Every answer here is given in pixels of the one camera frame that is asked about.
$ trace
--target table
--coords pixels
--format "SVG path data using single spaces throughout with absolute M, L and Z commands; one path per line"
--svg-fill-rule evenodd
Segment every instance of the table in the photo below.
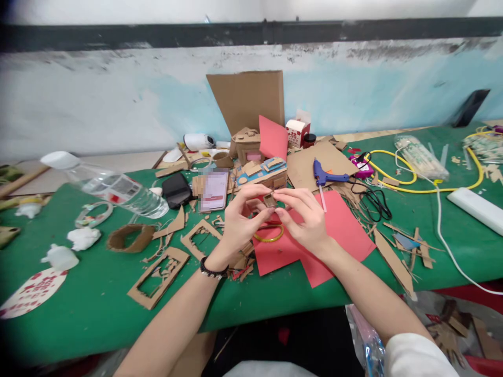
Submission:
M 411 134 L 423 143 L 431 142 L 437 154 L 445 143 L 450 143 L 447 161 L 447 168 L 451 172 L 449 186 L 467 186 L 476 181 L 476 170 L 468 171 L 463 166 L 451 163 L 451 156 L 454 152 L 458 157 L 463 156 L 461 140 L 477 126 L 479 124 L 472 124 L 464 129 L 434 127 L 413 131 Z M 351 142 L 350 145 L 362 150 L 395 150 L 393 135 Z M 391 156 L 375 154 L 373 161 L 389 173 L 395 170 Z M 150 187 L 155 181 L 154 172 L 141 170 L 128 175 Z M 406 173 L 402 173 L 399 178 L 405 179 Z M 418 182 L 414 187 L 429 189 L 428 185 L 427 182 Z M 499 182 L 484 180 L 480 186 L 480 189 L 482 188 L 487 190 L 483 193 L 485 198 L 503 207 L 503 187 Z M 435 194 L 386 191 L 386 197 L 393 213 L 393 224 L 408 231 L 413 231 L 414 227 L 418 226 L 421 236 L 430 245 L 443 248 L 434 233 Z M 442 197 L 443 235 L 461 267 L 476 281 L 503 277 L 503 239 L 447 201 L 445 194 L 442 194 Z M 3 287 L 0 301 L 6 300 L 30 276 L 49 267 L 39 261 L 51 243 L 71 245 L 66 240 L 66 234 L 74 229 L 74 220 L 82 205 L 96 201 L 94 197 L 64 185 L 36 219 L 25 222 L 21 234 L 0 251 Z M 16 224 L 19 225 L 21 220 L 15 218 L 13 212 L 14 210 L 9 210 L 0 214 L 3 225 L 8 226 L 11 221 L 17 221 Z M 212 213 L 210 221 L 217 214 Z M 164 222 L 175 215 L 176 212 L 170 211 L 161 221 Z M 171 245 L 186 251 L 180 242 L 180 236 L 188 233 L 203 217 L 204 215 L 191 212 L 187 226 L 174 235 Z M 126 293 L 144 271 L 141 259 L 152 255 L 157 250 L 158 243 L 152 242 L 140 254 L 113 253 L 105 249 L 108 234 L 128 223 L 130 219 L 131 213 L 116 208 L 112 216 L 99 226 L 103 233 L 101 240 L 91 249 L 78 253 L 81 262 L 69 271 L 59 291 L 35 311 L 2 323 L 5 335 L 11 337 L 12 351 L 25 365 L 56 362 L 130 346 L 163 304 L 198 268 L 197 259 L 191 257 L 152 311 L 137 304 Z M 142 222 L 153 224 L 156 220 L 145 219 Z M 382 224 L 379 224 L 378 229 L 387 236 L 391 235 L 391 231 Z M 210 252 L 214 244 L 209 237 L 200 249 Z M 425 269 L 420 261 L 416 262 L 414 272 L 421 277 L 419 283 L 414 283 L 417 291 L 467 283 L 455 270 L 446 253 L 431 250 L 430 254 L 437 260 L 433 270 Z M 402 292 L 399 283 L 377 251 L 374 251 L 364 264 L 396 292 Z M 263 277 L 259 277 L 254 271 L 243 283 L 238 280 L 221 284 L 201 331 L 347 303 L 349 297 L 337 279 L 311 289 L 301 263 L 296 262 Z

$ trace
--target white sleeve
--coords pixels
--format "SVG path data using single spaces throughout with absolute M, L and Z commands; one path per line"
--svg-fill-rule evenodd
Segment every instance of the white sleeve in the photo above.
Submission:
M 386 377 L 458 377 L 443 352 L 418 334 L 398 334 L 386 345 Z

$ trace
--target white cable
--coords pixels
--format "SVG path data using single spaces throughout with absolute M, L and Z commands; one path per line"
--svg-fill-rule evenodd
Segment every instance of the white cable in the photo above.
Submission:
M 399 168 L 401 169 L 405 169 L 411 173 L 416 173 L 417 175 L 423 177 L 424 179 L 426 179 L 428 182 L 430 182 L 436 189 L 436 198 L 437 198 L 437 201 L 438 201 L 438 204 L 439 204 L 439 219 L 438 219 L 438 222 L 437 222 L 437 225 L 436 225 L 436 232 L 438 233 L 439 235 L 439 238 L 440 240 L 442 241 L 442 243 L 444 244 L 447 252 L 449 253 L 449 256 L 451 257 L 452 261 L 454 262 L 454 265 L 456 266 L 457 270 L 460 272 L 460 274 L 462 276 L 464 276 L 469 282 L 471 282 L 472 284 L 474 284 L 475 286 L 479 287 L 481 290 L 487 292 L 487 293 L 491 293 L 491 294 L 495 294 L 495 295 L 503 295 L 503 292 L 496 292 L 496 291 L 491 291 L 489 289 L 486 289 L 484 288 L 483 286 L 481 286 L 480 284 L 478 284 L 477 282 L 475 282 L 473 279 L 471 279 L 467 274 L 464 273 L 464 271 L 461 269 L 460 265 L 457 264 L 457 261 L 456 261 L 456 258 L 454 258 L 454 255 L 452 254 L 452 251 L 451 251 L 451 248 L 449 247 L 449 245 L 447 244 L 447 242 L 445 242 L 444 240 L 444 237 L 442 236 L 442 232 L 441 232 L 441 223 L 442 223 L 442 200 L 440 198 L 440 189 L 437 185 L 435 185 L 432 181 L 430 181 L 428 178 L 426 178 L 424 175 L 422 175 L 421 173 L 418 173 L 418 172 L 413 172 L 412 170 L 409 170 L 403 166 L 400 166 L 398 164 L 398 152 L 403 149 L 405 147 L 402 147 L 402 148 L 399 148 L 397 149 L 397 151 L 395 152 L 395 165 L 398 166 Z

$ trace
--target right hand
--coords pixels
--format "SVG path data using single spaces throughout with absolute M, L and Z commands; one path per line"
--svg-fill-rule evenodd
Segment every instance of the right hand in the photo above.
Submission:
M 307 188 L 282 188 L 275 190 L 273 196 L 302 216 L 304 222 L 297 224 L 287 210 L 276 208 L 276 213 L 292 237 L 313 254 L 317 254 L 331 237 L 326 233 L 325 212 L 313 193 Z

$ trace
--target wall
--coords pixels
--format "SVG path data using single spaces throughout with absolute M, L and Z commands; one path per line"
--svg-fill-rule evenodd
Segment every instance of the wall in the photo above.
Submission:
M 173 147 L 229 133 L 207 73 L 283 70 L 286 119 L 318 135 L 439 125 L 476 89 L 503 117 L 503 37 L 4 54 L 0 160 Z
M 16 0 L 19 25 L 121 25 L 502 16 L 501 0 Z

